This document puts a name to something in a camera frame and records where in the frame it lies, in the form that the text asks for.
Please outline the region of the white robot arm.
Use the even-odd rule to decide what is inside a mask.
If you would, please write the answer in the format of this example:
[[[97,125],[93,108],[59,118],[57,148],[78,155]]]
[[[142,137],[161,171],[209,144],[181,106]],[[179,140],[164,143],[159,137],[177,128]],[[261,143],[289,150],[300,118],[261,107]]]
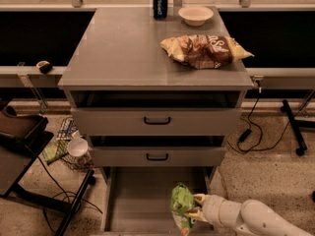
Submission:
[[[186,215],[215,226],[228,227],[237,236],[313,236],[286,221],[273,209],[257,200],[243,203],[217,195],[196,194],[197,207]]]

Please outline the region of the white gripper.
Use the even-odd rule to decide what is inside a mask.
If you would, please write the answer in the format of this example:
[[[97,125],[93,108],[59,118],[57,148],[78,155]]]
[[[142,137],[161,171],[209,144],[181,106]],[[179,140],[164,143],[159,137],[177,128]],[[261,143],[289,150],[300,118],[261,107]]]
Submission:
[[[185,213],[187,217],[231,229],[236,229],[243,223],[242,204],[217,195],[194,194],[193,197],[198,205],[202,205],[202,208],[194,207],[188,210]]]

